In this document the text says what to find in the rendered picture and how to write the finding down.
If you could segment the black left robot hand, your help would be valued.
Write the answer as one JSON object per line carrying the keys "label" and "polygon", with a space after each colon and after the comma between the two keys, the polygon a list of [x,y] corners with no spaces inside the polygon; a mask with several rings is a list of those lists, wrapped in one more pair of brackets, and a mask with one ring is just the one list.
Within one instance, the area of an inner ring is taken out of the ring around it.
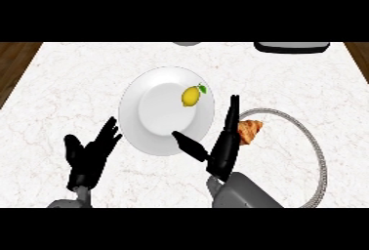
{"label": "black left robot hand", "polygon": [[116,119],[109,117],[97,136],[85,145],[81,144],[75,135],[67,134],[63,138],[64,158],[70,166],[66,189],[73,191],[78,187],[93,189],[95,187],[107,156],[122,138],[118,134]]}

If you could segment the yellow lemon with green leaf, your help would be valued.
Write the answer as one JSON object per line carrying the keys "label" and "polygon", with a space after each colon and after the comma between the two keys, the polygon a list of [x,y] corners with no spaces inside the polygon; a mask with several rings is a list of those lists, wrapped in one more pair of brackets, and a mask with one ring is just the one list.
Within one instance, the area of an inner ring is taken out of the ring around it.
{"label": "yellow lemon with green leaf", "polygon": [[206,86],[199,83],[196,86],[188,87],[181,93],[181,104],[184,106],[193,106],[200,96],[208,92]]}

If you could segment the white round placemat grey rim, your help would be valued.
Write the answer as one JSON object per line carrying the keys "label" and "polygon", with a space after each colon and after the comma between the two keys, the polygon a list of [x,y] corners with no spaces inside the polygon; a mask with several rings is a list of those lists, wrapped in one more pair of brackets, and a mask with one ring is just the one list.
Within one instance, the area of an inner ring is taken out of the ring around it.
{"label": "white round placemat grey rim", "polygon": [[283,207],[315,208],[327,189],[327,163],[302,123],[271,108],[252,108],[240,120],[259,120],[252,143],[239,148],[236,170]]}

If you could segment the white round plate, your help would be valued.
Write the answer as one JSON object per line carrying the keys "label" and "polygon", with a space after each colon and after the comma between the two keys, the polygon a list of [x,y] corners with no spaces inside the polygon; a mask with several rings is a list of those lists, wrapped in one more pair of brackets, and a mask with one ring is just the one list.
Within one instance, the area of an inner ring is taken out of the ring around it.
{"label": "white round plate", "polygon": [[[181,94],[199,84],[206,93],[193,106],[184,106]],[[122,95],[121,133],[138,151],[168,156],[181,152],[171,132],[178,131],[199,142],[212,126],[214,114],[215,99],[203,78],[183,67],[157,67],[135,78]]]}

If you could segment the brown croissant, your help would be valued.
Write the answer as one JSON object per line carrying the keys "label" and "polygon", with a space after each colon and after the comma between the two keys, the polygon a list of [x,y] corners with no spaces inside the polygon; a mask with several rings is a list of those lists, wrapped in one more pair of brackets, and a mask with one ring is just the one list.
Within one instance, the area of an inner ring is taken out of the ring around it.
{"label": "brown croissant", "polygon": [[239,144],[242,146],[250,144],[261,128],[262,128],[262,122],[258,120],[243,120],[237,123],[237,134],[240,137]]}

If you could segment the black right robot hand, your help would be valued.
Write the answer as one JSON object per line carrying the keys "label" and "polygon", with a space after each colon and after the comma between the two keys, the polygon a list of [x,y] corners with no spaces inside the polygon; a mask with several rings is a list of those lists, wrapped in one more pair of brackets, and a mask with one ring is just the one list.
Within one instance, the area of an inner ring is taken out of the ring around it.
{"label": "black right robot hand", "polygon": [[224,118],[224,126],[211,152],[206,152],[203,146],[184,134],[177,131],[171,132],[178,148],[200,162],[208,161],[206,171],[222,182],[227,181],[237,157],[240,143],[237,122],[239,96],[231,95],[230,106]]}

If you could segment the dark grey appliance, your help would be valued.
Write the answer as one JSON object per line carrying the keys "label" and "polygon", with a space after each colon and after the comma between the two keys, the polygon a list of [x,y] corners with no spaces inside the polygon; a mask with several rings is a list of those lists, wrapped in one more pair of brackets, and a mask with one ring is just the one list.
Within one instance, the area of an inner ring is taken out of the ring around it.
{"label": "dark grey appliance", "polygon": [[330,46],[329,42],[255,42],[259,52],[276,54],[314,54],[323,53]]}

